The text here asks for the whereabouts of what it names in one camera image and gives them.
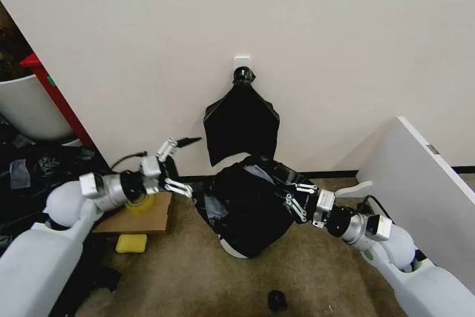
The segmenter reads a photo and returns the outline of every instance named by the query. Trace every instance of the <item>black bag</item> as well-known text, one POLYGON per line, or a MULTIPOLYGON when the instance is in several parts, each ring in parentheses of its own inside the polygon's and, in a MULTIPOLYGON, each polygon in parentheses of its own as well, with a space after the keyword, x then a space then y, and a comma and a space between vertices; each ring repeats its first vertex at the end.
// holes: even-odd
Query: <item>black bag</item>
POLYGON ((284 235, 294 221, 301 223, 285 204, 288 193, 307 217, 315 213, 315 196, 296 192, 294 183, 312 184, 281 163, 250 156, 216 174, 195 192, 194 204, 220 239, 252 258, 284 235))
POLYGON ((254 78, 249 68, 238 68, 232 89, 206 108, 203 123, 212 166, 241 152, 274 157, 279 115, 252 88, 254 78))

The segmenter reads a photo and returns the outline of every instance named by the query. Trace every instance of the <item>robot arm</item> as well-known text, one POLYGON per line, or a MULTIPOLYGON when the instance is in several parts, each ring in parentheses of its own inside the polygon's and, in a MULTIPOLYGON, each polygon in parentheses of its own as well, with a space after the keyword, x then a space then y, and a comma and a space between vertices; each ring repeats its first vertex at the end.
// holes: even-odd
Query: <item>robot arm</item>
POLYGON ((410 317, 473 316, 475 296, 455 276, 429 259, 418 261, 408 232, 382 215, 363 215, 334 204, 320 190, 312 224, 359 250, 394 290, 410 317))
POLYGON ((155 155, 142 157, 139 171, 124 171, 107 176, 92 172, 84 174, 79 178, 81 192, 84 197, 92 199, 102 212, 133 202, 145 193, 152 195, 159 191, 170 191, 191 198, 191 187, 176 181, 178 173, 171 156, 178 148, 200 139, 168 139, 155 155))

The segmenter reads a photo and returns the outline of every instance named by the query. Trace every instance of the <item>beige carpet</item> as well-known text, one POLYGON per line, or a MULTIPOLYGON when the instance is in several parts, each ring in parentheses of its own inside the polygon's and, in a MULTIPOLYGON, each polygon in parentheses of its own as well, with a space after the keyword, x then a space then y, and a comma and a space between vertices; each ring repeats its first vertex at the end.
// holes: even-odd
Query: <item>beige carpet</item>
POLYGON ((260 256, 241 260, 224 252, 190 200, 176 197, 171 219, 169 235, 150 236, 141 255, 116 254, 111 244, 106 264, 123 273, 119 287, 93 292, 78 316, 405 316, 358 252, 311 224, 294 224, 260 256), (286 294, 288 311, 268 311, 270 290, 286 294))

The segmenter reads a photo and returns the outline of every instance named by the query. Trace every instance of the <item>black cable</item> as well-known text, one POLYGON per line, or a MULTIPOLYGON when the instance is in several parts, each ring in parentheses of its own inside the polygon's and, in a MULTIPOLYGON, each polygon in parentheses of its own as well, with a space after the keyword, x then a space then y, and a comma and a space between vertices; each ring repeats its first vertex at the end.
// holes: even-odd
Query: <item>black cable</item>
POLYGON ((136 152, 135 154, 124 156, 122 159, 116 161, 115 164, 111 166, 111 170, 114 170, 114 167, 119 165, 122 161, 130 159, 131 157, 144 157, 144 156, 147 156, 147 151, 136 152))
POLYGON ((388 217, 389 219, 393 220, 391 218, 391 216, 389 215, 389 213, 387 213, 387 210, 384 209, 383 205, 378 201, 378 199, 376 197, 374 197, 373 195, 367 195, 363 201, 358 205, 358 208, 351 214, 352 216, 353 215, 357 215, 364 207, 364 204, 369 200, 369 199, 372 199, 375 201, 375 203, 379 206, 379 208, 383 211, 384 215, 386 215, 386 217, 388 217))
POLYGON ((383 205, 378 201, 378 199, 377 199, 376 197, 374 197, 374 196, 372 196, 372 195, 368 195, 368 196, 366 196, 366 197, 369 197, 369 198, 371 198, 372 200, 374 200, 374 201, 376 202, 376 204, 379 206, 379 208, 381 208, 381 210, 383 211, 384 215, 385 215, 386 217, 388 217, 389 219, 393 220, 393 219, 391 218, 391 216, 389 215, 389 213, 387 213, 387 210, 384 209, 383 205))

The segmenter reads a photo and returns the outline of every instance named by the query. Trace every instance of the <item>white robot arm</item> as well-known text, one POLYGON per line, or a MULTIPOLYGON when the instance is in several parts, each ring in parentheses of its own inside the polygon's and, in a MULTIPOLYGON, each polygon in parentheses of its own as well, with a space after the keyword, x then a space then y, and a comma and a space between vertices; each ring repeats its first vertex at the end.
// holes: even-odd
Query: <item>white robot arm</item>
POLYGON ((335 195, 321 190, 313 225, 328 229, 359 250, 394 289, 410 317, 474 316, 475 296, 455 276, 429 259, 415 259, 413 239, 381 215, 366 216, 333 204, 335 195))
POLYGON ((54 189, 45 213, 64 230, 34 223, 0 258, 0 305, 4 317, 48 316, 82 254, 82 242, 103 212, 141 193, 173 191, 191 197, 190 186, 174 180, 171 155, 198 138, 167 140, 156 155, 143 157, 140 170, 100 177, 86 174, 54 189))

